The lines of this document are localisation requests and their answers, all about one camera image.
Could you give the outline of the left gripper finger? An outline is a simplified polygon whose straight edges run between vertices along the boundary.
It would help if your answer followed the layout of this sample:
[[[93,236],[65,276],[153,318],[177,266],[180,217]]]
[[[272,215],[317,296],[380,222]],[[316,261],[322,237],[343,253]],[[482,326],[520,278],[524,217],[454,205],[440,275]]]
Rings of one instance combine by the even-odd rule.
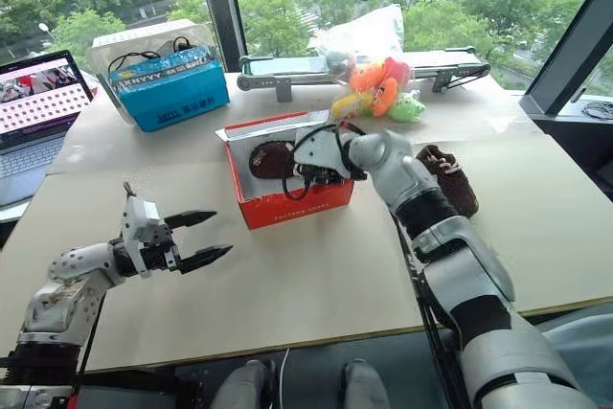
[[[190,210],[183,213],[167,216],[164,218],[165,224],[170,229],[182,227],[192,227],[200,224],[216,215],[216,211]]]
[[[217,245],[198,250],[191,257],[181,260],[180,272],[190,273],[194,270],[210,265],[225,256],[232,249],[233,245]]]

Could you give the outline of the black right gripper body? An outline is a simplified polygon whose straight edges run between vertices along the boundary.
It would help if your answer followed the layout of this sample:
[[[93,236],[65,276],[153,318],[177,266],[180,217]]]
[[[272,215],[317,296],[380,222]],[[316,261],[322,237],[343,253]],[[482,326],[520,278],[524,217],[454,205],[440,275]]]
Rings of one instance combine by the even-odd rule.
[[[309,187],[343,184],[347,180],[336,170],[307,164],[297,164],[294,167],[294,174],[303,180],[305,186]]]

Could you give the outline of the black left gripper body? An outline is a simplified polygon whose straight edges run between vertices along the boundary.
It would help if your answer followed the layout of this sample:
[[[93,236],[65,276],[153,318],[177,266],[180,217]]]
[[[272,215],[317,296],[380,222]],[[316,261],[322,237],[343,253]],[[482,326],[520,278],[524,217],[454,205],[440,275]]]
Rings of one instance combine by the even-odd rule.
[[[158,226],[149,242],[143,242],[140,249],[147,270],[177,271],[183,268],[178,246],[172,237],[172,229],[167,224]]]

